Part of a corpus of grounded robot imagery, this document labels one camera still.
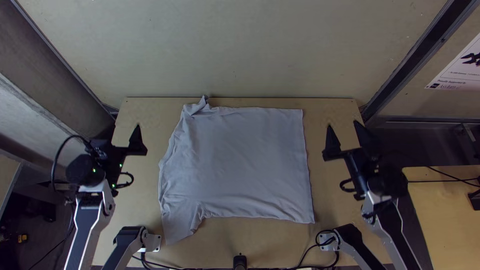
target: black cable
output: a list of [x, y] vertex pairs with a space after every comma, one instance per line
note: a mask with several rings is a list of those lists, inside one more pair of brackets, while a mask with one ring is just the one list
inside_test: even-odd
[[128, 171], [126, 171], [126, 172], [120, 172], [120, 174], [121, 174], [121, 175], [129, 176], [130, 179], [131, 179], [131, 181], [130, 181], [130, 182], [126, 182], [126, 183], [117, 184], [117, 185], [115, 186], [115, 189], [117, 189], [117, 190], [118, 190], [118, 189], [121, 189], [121, 188], [126, 188], [126, 187], [130, 186], [130, 185], [134, 182], [134, 180], [135, 180], [134, 176], [133, 176], [131, 173], [129, 173]]
[[[322, 243], [319, 243], [319, 240], [318, 240], [318, 236], [322, 233], [333, 233], [335, 234], [336, 237], [330, 237], [328, 238], [326, 241], [322, 242]], [[333, 231], [333, 230], [330, 230], [330, 229], [326, 229], [326, 230], [322, 230], [320, 231], [319, 233], [316, 234], [315, 236], [315, 244], [310, 246], [309, 248], [307, 248], [307, 250], [303, 253], [303, 256], [301, 257], [300, 259], [300, 262], [297, 264], [297, 266], [295, 267], [292, 267], [292, 268], [286, 268], [285, 270], [298, 270], [298, 269], [303, 269], [303, 268], [316, 268], [316, 269], [329, 269], [329, 268], [332, 268], [332, 267], [335, 267], [335, 265], [339, 262], [339, 259], [340, 259], [340, 253], [338, 251], [335, 251], [335, 261], [330, 264], [330, 265], [302, 265], [305, 257], [307, 256], [307, 253], [313, 249], [314, 247], [323, 247], [323, 246], [327, 246], [327, 245], [330, 245], [331, 243], [333, 243], [335, 240], [338, 241], [338, 245], [340, 245], [340, 238], [339, 238], [339, 235]]]
[[167, 268], [167, 269], [173, 269], [173, 270], [185, 270], [187, 268], [176, 268], [176, 267], [172, 267], [172, 266], [166, 266], [166, 265], [163, 265], [163, 264], [159, 264], [159, 263], [156, 263], [156, 262], [151, 262], [151, 261], [148, 261], [146, 259], [141, 259], [139, 257], [135, 257], [135, 256], [132, 256], [132, 258], [136, 259], [136, 260], [139, 260], [143, 263], [147, 263], [149, 265], [153, 265], [153, 266], [159, 266], [159, 267], [163, 267], [163, 268]]
[[67, 142], [70, 140], [70, 139], [73, 139], [73, 138], [79, 138], [81, 139], [81, 141], [83, 142], [83, 144], [85, 145], [85, 147], [87, 147], [88, 149], [90, 150], [93, 150], [92, 146], [90, 145], [90, 142], [88, 142], [85, 138], [83, 138], [82, 136], [80, 135], [71, 135], [69, 136], [68, 138], [66, 138], [60, 145], [60, 147], [58, 148], [58, 150], [56, 151], [56, 154], [55, 154], [55, 157], [53, 158], [53, 164], [51, 165], [51, 173], [50, 173], [50, 181], [51, 181], [51, 187], [53, 188], [53, 191], [54, 192], [57, 192], [57, 189], [55, 188], [55, 170], [57, 169], [57, 163], [59, 162], [59, 156], [60, 156], [60, 153], [62, 152], [62, 150], [64, 149], [65, 145], [67, 144]]
[[[402, 151], [400, 151], [400, 150], [394, 149], [392, 152], [401, 154], [401, 155], [403, 155], [403, 156], [405, 156], [405, 157], [407, 157], [407, 158], [409, 158], [409, 159], [411, 159], [411, 160], [413, 160], [413, 161], [415, 161], [415, 162], [417, 162], [417, 163], [421, 163], [421, 162], [419, 162], [419, 160], [416, 159], [415, 157], [410, 156], [409, 154], [406, 154], [406, 153], [404, 153], [404, 152], [402, 152]], [[439, 174], [441, 174], [441, 175], [444, 175], [444, 176], [450, 177], [450, 178], [452, 178], [452, 179], [455, 179], [456, 181], [453, 181], [453, 180], [437, 180], [437, 181], [408, 181], [408, 182], [409, 182], [409, 183], [463, 182], [463, 183], [465, 183], [465, 184], [467, 184], [467, 185], [480, 188], [480, 185], [467, 182], [467, 181], [475, 180], [475, 179], [477, 179], [477, 178], [460, 179], [460, 178], [458, 178], [458, 177], [455, 177], [455, 176], [453, 176], [453, 175], [450, 175], [450, 174], [448, 174], [448, 173], [446, 173], [446, 172], [443, 172], [443, 171], [441, 171], [441, 170], [437, 170], [436, 168], [433, 168], [433, 167], [431, 167], [431, 166], [426, 166], [426, 165], [424, 165], [424, 167], [429, 168], [430, 170], [432, 170], [432, 171], [434, 171], [434, 172], [437, 172], [437, 173], [439, 173]]]
[[409, 183], [439, 183], [439, 182], [463, 182], [477, 180], [478, 178], [462, 179], [462, 180], [420, 180], [420, 181], [408, 181]]
[[145, 252], [140, 253], [140, 258], [142, 259], [141, 265], [143, 266], [143, 268], [145, 268], [146, 270], [151, 270], [151, 269], [147, 266], [147, 263], [145, 263]]
[[71, 206], [71, 214], [70, 214], [70, 222], [68, 224], [68, 231], [67, 231], [67, 234], [65, 236], [65, 238], [63, 238], [62, 241], [60, 241], [58, 244], [56, 244], [52, 249], [50, 249], [41, 259], [39, 259], [37, 262], [35, 262], [32, 266], [30, 266], [30, 268], [28, 268], [28, 270], [32, 270], [36, 265], [38, 265], [41, 261], [43, 261], [52, 251], [54, 251], [58, 246], [60, 246], [62, 243], [64, 243], [69, 237], [70, 235], [72, 234], [73, 230], [74, 230], [74, 206], [72, 204], [70, 204]]

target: wall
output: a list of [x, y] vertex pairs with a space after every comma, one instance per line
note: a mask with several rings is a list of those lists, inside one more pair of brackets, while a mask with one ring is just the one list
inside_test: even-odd
[[9, 0], [0, 0], [0, 73], [76, 133], [113, 123]]
[[370, 100], [446, 0], [18, 0], [103, 102]]
[[379, 115], [480, 119], [480, 91], [424, 89], [479, 33], [480, 6]]
[[[0, 134], [52, 160], [64, 139], [74, 133], [0, 73]], [[59, 157], [68, 165], [84, 152], [77, 140], [70, 140]]]

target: table surface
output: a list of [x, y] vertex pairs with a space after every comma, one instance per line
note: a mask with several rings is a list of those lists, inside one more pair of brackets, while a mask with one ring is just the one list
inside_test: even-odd
[[[117, 146], [127, 146], [132, 131], [137, 124], [140, 124], [148, 154], [147, 156], [129, 156], [125, 160], [123, 172], [133, 174], [135, 183], [129, 188], [121, 189], [115, 198], [115, 213], [108, 227], [100, 234], [93, 259], [94, 265], [105, 263], [114, 248], [112, 241], [123, 226], [144, 225], [151, 233], [163, 233], [158, 200], [158, 162], [167, 150], [168, 140], [180, 119], [183, 104], [197, 103], [199, 100], [200, 98], [135, 97], [126, 98], [123, 101], [116, 120], [112, 143]], [[356, 201], [351, 194], [339, 188], [340, 181], [350, 178], [345, 162], [343, 160], [325, 162], [322, 158], [328, 125], [334, 128], [343, 150], [359, 146], [353, 120], [362, 120], [353, 99], [210, 98], [209, 103], [212, 106], [227, 107], [303, 109], [315, 224], [297, 224], [265, 218], [209, 218], [202, 222], [192, 236], [173, 245], [165, 245], [163, 242], [160, 252], [147, 253], [147, 260], [182, 268], [231, 268], [233, 257], [242, 253], [247, 256], [250, 268], [293, 267], [298, 264], [306, 248], [314, 244], [317, 232], [353, 223], [362, 232], [365, 244], [379, 260], [383, 263], [390, 262], [380, 239], [365, 226], [360, 213], [362, 202]], [[425, 177], [434, 177], [433, 174], [422, 169], [406, 170], [407, 177], [423, 178], [425, 174]], [[119, 183], [127, 180], [121, 176]], [[433, 263], [443, 267], [443, 263], [448, 264], [446, 254], [449, 250], [456, 249], [455, 254], [461, 254], [463, 248], [445, 245], [441, 249], [438, 246], [442, 242], [438, 236], [444, 234], [449, 228], [444, 226], [445, 218], [441, 214], [442, 211], [432, 211], [432, 209], [436, 209], [436, 205], [446, 205], [447, 209], [461, 208], [470, 215], [471, 206], [464, 204], [468, 204], [465, 193], [471, 192], [471, 189], [462, 183], [417, 183], [415, 186], [413, 184], [410, 186], [410, 194], [419, 213]], [[450, 191], [448, 189], [450, 186], [455, 187], [455, 190]], [[451, 206], [450, 201], [455, 201], [457, 204]], [[449, 221], [447, 224], [461, 226], [455, 221]], [[449, 240], [454, 241], [452, 243], [458, 242], [457, 238]], [[328, 265], [334, 258], [333, 253], [314, 248], [305, 257], [303, 264]], [[350, 256], [341, 254], [338, 265], [356, 265], [356, 263]], [[141, 264], [132, 259], [129, 266], [141, 267]]]
[[[435, 168], [461, 179], [480, 176], [480, 165]], [[403, 173], [409, 181], [451, 180], [426, 167], [403, 168]], [[478, 189], [462, 182], [408, 184], [435, 270], [478, 269], [480, 211], [468, 198]]]

